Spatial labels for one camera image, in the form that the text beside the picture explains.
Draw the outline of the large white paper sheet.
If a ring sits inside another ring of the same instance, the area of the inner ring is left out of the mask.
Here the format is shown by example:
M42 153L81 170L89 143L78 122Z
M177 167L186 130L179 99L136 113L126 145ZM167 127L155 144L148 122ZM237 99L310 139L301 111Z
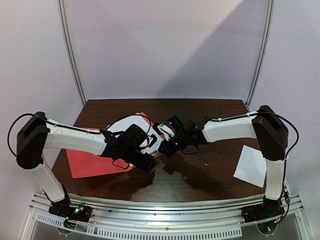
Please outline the large white paper sheet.
M158 148L163 139L153 129L153 123L150 120L148 120L146 117L143 117L143 115L145 114L141 112L141 113L136 113L134 115L125 117L124 119L118 120L112 125L109 125L107 127L107 130L112 133L115 133L115 132L125 131L133 124L139 126L149 136L149 143L151 143L153 140L151 136L155 135L156 137L155 143L152 146L148 146L147 148L142 150L143 153L147 153L155 157L160 154L158 152Z

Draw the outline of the red file folder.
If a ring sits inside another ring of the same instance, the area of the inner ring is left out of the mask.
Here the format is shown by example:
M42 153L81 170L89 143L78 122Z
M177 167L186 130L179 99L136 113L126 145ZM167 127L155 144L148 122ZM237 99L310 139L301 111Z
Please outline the red file folder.
M133 165L130 165L127 170L124 170L114 166L111 158L100 157L88 152L67 149L66 154L71 175L74 179L124 173L135 168ZM114 163L122 167L127 165L122 159L118 159Z

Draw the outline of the small white paper sheet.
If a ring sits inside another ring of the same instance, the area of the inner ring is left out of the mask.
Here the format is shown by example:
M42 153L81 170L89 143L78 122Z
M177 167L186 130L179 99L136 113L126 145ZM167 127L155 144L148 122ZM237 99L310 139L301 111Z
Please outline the small white paper sheet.
M244 145L233 177L259 188L264 187L267 166L262 152Z

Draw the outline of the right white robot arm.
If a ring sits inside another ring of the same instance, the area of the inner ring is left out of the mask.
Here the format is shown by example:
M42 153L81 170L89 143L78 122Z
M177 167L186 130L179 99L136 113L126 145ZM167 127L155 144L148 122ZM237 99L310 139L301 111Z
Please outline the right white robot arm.
M262 218L269 218L278 210L277 200L283 192L285 162L289 130L281 117L267 106L243 115L193 122L183 112L179 112L166 123L156 123L153 129L164 140L158 151L171 157L188 146L198 148L223 140L256 139L266 162L265 198L259 206Z

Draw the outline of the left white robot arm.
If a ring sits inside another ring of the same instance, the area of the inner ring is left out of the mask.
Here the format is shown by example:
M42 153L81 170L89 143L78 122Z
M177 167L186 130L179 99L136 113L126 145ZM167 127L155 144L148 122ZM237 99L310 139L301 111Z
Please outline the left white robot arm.
M16 162L24 170L32 171L36 182L63 217L74 213L74 205L66 200L67 192L48 167L44 149L80 151L113 161L121 159L142 171L156 165L154 154L148 150L159 137L150 128L144 130L131 123L126 129L114 132L108 128L88 130L48 119L41 111L30 113L29 117L16 136Z

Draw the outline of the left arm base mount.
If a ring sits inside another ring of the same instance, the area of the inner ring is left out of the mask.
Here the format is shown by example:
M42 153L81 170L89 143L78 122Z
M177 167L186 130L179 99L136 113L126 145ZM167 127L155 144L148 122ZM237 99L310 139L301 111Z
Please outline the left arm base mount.
M77 222L88 223L93 212L93 208L86 205L85 202L80 202L77 206L71 206L68 195L61 201L50 202L51 205L48 212L52 215L65 218L63 227L70 230L76 228Z

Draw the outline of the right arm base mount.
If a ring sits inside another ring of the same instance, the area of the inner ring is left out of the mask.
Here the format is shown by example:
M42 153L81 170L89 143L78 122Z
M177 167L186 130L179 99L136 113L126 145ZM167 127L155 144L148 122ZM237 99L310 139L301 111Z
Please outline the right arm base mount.
M287 205L286 210L281 198L270 200L264 196L262 203L243 207L241 216L245 223L256 222L256 227L261 234L272 235L289 212L291 200L286 193L284 194L284 200Z

